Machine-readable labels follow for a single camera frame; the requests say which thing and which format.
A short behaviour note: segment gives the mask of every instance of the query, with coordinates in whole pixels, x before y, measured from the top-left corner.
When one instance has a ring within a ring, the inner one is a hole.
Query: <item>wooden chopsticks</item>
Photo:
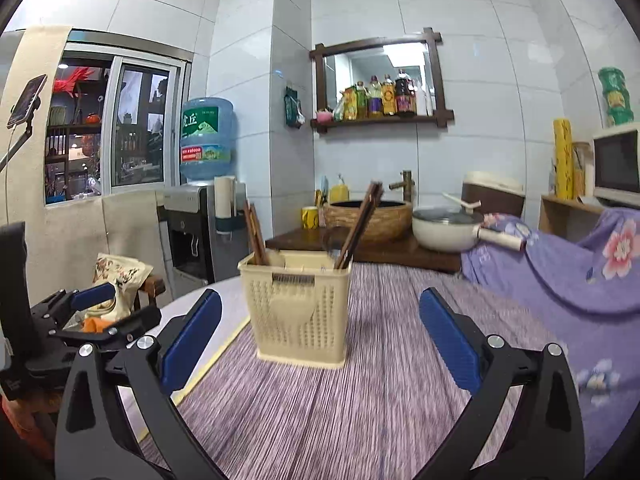
[[[364,230],[367,228],[367,224],[369,224],[371,215],[373,215],[378,204],[380,204],[382,193],[382,182],[372,182],[369,185],[369,189],[367,189],[367,193],[362,200],[362,204],[360,204],[358,217],[356,218],[353,226],[351,226],[347,239],[342,245],[340,256],[338,256],[338,259],[335,261],[334,269],[346,269],[349,265],[349,262],[353,258],[353,253],[360,242],[360,238],[364,233]]]
[[[244,210],[244,218],[246,220],[249,245],[254,253],[254,264],[269,265],[267,253],[264,249],[264,240],[262,239],[260,222],[258,221],[258,215],[255,213],[255,205],[249,204],[249,201],[245,200],[242,209]]]

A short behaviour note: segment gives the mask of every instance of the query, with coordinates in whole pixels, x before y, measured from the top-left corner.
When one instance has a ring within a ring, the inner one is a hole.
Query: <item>bronze faucet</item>
[[[394,182],[389,184],[389,189],[402,188],[402,200],[405,202],[412,202],[414,200],[414,186],[415,182],[411,178],[411,170],[402,171],[402,182]]]

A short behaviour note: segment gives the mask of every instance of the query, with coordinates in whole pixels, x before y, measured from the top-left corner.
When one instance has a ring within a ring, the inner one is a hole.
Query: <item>window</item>
[[[44,146],[47,204],[177,184],[183,61],[68,43]]]

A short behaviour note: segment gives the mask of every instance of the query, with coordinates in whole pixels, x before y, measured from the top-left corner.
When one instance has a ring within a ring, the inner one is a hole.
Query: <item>purple striped tablecloth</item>
[[[417,300],[428,286],[512,346],[541,349],[555,340],[514,301],[462,279],[355,264],[344,368],[260,361],[247,327],[183,400],[180,413],[230,479],[411,479],[468,401],[418,317]],[[518,394],[511,389],[478,464],[495,456]],[[163,464],[149,437],[142,447]]]

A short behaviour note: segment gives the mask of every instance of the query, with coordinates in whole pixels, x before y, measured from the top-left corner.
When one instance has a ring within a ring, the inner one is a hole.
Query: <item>white microwave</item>
[[[640,206],[639,130],[640,123],[626,123],[594,134],[595,196]]]

